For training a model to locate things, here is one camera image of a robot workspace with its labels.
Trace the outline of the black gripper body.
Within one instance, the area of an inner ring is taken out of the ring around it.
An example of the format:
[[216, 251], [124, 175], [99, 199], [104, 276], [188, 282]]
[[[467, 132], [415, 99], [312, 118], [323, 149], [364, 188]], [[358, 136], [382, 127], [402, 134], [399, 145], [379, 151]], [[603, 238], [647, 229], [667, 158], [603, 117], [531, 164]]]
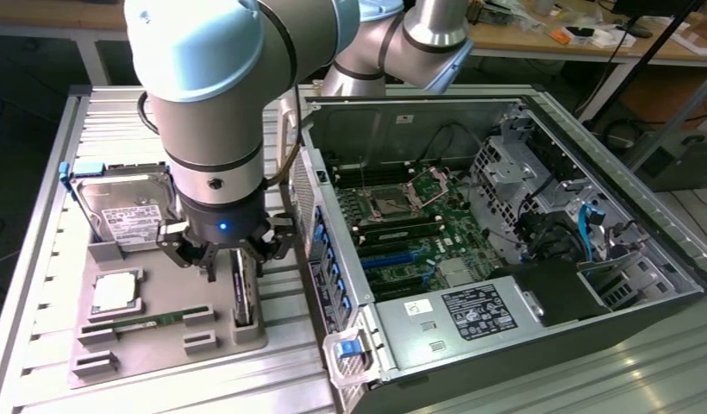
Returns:
[[262, 191], [228, 204], [202, 204], [184, 194], [180, 202], [191, 232], [203, 242], [238, 247], [242, 239], [260, 238], [270, 229]]

